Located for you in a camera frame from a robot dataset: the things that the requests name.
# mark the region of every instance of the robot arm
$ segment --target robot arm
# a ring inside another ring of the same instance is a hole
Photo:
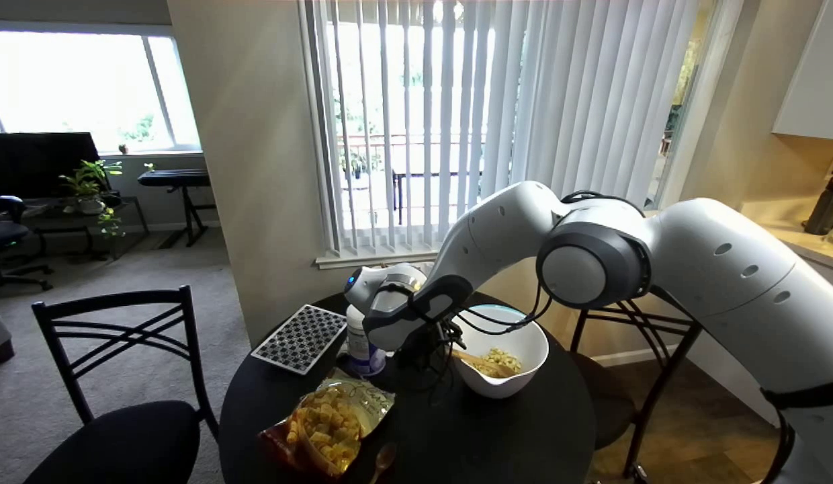
[[[541,288],[567,305],[661,291],[696,317],[779,405],[795,445],[779,480],[833,480],[833,284],[770,230],[713,198],[642,215],[624,198],[518,182],[470,210],[416,296],[361,291],[365,332],[401,350],[413,330],[455,339],[458,305],[505,266],[538,258]]]
[[[650,278],[649,246],[649,217],[634,203],[598,192],[557,198],[544,182],[518,182],[451,227],[413,299],[385,291],[385,272],[376,268],[357,272],[346,299],[365,313],[369,339],[399,351],[416,327],[444,323],[479,284],[532,254],[541,284],[563,304],[595,305],[639,296]]]

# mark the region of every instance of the white bowl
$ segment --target white bowl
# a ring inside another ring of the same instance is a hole
[[[487,327],[487,330],[504,330],[504,326],[494,326],[487,317],[505,320],[505,323],[516,323],[525,317],[525,312],[510,308],[510,305],[501,305],[501,304],[479,304],[470,308],[473,312],[465,312],[462,317],[469,317],[469,323]],[[490,350],[505,350],[522,362],[518,374],[514,374],[508,378],[494,378],[494,375],[487,375],[487,374],[475,370],[473,366],[462,362],[461,358],[451,358],[455,369],[461,370],[465,385],[483,397],[516,395],[518,390],[528,387],[528,382],[536,375],[536,370],[544,369],[544,362],[548,359],[548,336],[538,323],[530,323],[530,326],[510,330],[510,332],[504,332],[504,336],[481,332],[481,330],[470,327],[469,323],[462,323],[461,317],[455,317],[455,323],[462,327],[462,342],[469,344],[465,351],[483,355]]]

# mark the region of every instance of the black table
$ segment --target black table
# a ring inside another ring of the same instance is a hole
[[[246,358],[232,378],[220,413],[220,465],[229,484],[295,480],[275,465],[258,433],[293,412],[336,366],[336,346],[310,375]],[[465,387],[455,369],[424,390],[399,390],[396,409],[365,437],[361,460],[344,480],[369,480],[373,455],[396,441],[396,480],[551,480],[584,484],[595,455],[595,412],[571,355],[551,339],[551,358],[528,390],[508,401],[487,401]]]
[[[180,237],[186,237],[186,246],[190,246],[207,230],[200,210],[216,210],[216,203],[196,203],[189,190],[190,184],[209,184],[205,168],[151,168],[141,174],[141,184],[165,184],[169,190],[180,190],[184,227],[165,238],[162,246],[172,246]]]

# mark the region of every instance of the vertical blinds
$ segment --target vertical blinds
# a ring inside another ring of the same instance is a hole
[[[432,250],[483,195],[645,201],[698,0],[307,0],[330,246]]]

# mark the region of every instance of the white cabinet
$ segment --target white cabinet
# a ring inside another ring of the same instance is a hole
[[[833,0],[819,4],[775,131],[833,140]]]

